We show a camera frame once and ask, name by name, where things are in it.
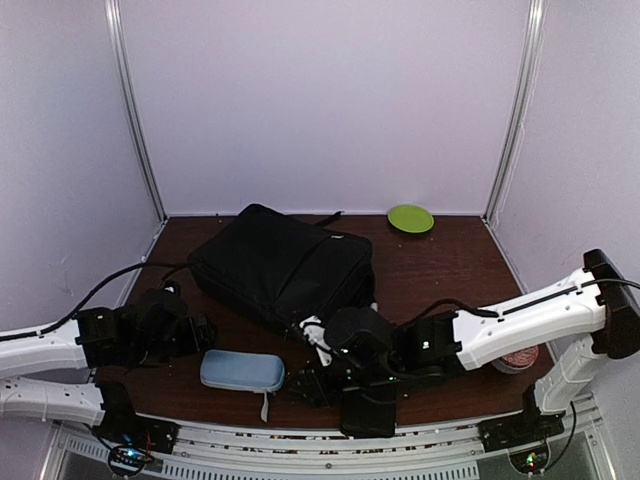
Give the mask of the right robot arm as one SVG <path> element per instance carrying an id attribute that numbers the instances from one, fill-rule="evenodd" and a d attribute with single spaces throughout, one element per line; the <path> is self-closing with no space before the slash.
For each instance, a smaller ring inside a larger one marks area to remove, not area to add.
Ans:
<path id="1" fill-rule="evenodd" d="M 347 308 L 299 328 L 317 359 L 296 374 L 292 397 L 312 407 L 338 406 L 342 434 L 390 438 L 401 388 L 432 388 L 508 354 L 572 337 L 559 362 L 523 395 L 520 412 L 484 421 L 488 450 L 563 432 L 574 397 L 611 360 L 639 349 L 639 286 L 599 249 L 583 266 L 540 290 L 470 307 L 442 299 L 396 325 L 371 307 Z"/>

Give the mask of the black case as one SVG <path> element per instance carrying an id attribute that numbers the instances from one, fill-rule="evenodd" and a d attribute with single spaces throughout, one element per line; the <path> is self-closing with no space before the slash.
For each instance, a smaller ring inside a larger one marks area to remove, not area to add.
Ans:
<path id="1" fill-rule="evenodd" d="M 394 386 L 344 393 L 340 431 L 356 439 L 391 438 L 396 429 L 397 391 Z"/>

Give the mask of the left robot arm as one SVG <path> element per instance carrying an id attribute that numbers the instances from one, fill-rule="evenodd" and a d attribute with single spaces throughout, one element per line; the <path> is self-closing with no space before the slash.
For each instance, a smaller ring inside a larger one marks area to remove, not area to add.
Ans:
<path id="1" fill-rule="evenodd" d="M 164 367 L 212 349 L 216 335 L 205 316 L 190 315 L 179 284 L 170 279 L 132 304 L 90 308 L 82 301 L 52 324 L 2 333 L 1 416 L 84 424 L 100 439 L 168 452 L 177 425 L 138 414 L 123 384 L 66 384 L 37 376 Z"/>

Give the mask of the light blue zipper case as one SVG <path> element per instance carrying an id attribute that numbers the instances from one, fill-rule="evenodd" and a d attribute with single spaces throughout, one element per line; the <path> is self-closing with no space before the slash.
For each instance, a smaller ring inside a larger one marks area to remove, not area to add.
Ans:
<path id="1" fill-rule="evenodd" d="M 286 369 L 280 357 L 271 354 L 209 350 L 200 365 L 203 385 L 228 391 L 261 394 L 260 419 L 269 417 L 269 395 L 282 387 Z"/>

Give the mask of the black student bag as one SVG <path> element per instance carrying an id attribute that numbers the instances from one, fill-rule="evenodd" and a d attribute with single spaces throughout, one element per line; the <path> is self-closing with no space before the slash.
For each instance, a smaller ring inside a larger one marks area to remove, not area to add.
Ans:
<path id="1" fill-rule="evenodd" d="M 365 237 L 251 204 L 187 262 L 206 296 L 299 340 L 311 317 L 326 322 L 341 309 L 375 303 L 372 257 Z"/>

